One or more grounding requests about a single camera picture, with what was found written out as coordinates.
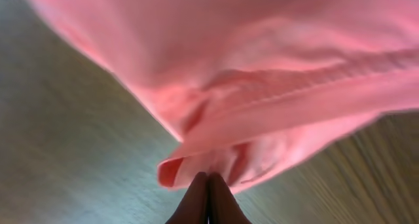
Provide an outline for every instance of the pink fabric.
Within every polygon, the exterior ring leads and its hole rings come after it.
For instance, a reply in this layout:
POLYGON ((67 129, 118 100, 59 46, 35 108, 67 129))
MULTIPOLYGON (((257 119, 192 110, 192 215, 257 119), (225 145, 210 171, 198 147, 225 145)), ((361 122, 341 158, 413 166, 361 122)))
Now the pink fabric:
POLYGON ((418 0, 31 0, 181 145, 168 188, 238 192, 419 106, 418 0))

